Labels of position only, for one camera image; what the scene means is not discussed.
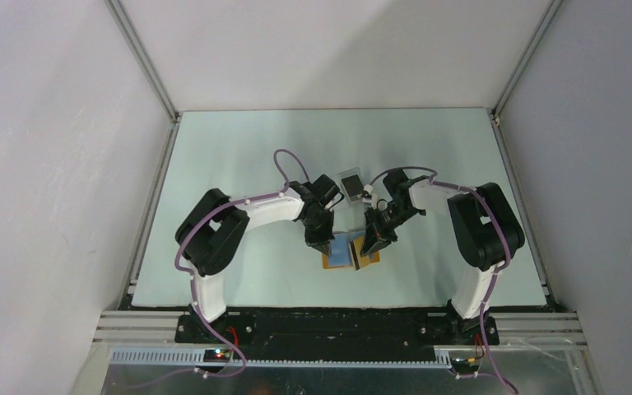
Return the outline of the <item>orange leather card holder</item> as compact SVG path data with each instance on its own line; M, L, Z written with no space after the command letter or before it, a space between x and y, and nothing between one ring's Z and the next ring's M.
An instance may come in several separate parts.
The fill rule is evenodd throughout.
M365 232L355 231L337 233L330 243L329 254L322 255L323 269L353 268L359 271L371 264L379 263L379 252L370 255L361 255L364 245Z

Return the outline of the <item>clear plastic card tray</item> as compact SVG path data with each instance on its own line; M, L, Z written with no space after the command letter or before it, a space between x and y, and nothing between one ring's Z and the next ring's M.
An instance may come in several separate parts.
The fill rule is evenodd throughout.
M341 194L344 196L343 200L335 207L337 211L358 207L363 203L365 182L359 167L336 174L336 181Z

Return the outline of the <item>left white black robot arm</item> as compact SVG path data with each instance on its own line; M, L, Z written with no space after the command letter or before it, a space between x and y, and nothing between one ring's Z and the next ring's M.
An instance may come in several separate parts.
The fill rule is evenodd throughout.
M305 244L330 254L334 240L333 208L345 194L323 174L312 182L289 181L282 189L232 198L220 189L206 192L175 233L179 251L174 266L190 275L191 307L199 317L196 333L218 342L227 332L224 277L244 235L279 221L299 222Z

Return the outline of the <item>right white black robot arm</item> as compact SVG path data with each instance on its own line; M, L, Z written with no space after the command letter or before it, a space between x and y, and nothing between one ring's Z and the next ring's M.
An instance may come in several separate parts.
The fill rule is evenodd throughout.
M501 187L486 183L471 188L439 181L433 174L410 178L407 168L375 176L390 196L379 205L372 183L365 184L365 236L360 255L369 256L397 241L396 228L416 215L446 210L458 251L467 263L461 284L448 301L445 325L448 338L466 344L479 332L486 307L500 273L525 244L525 234Z

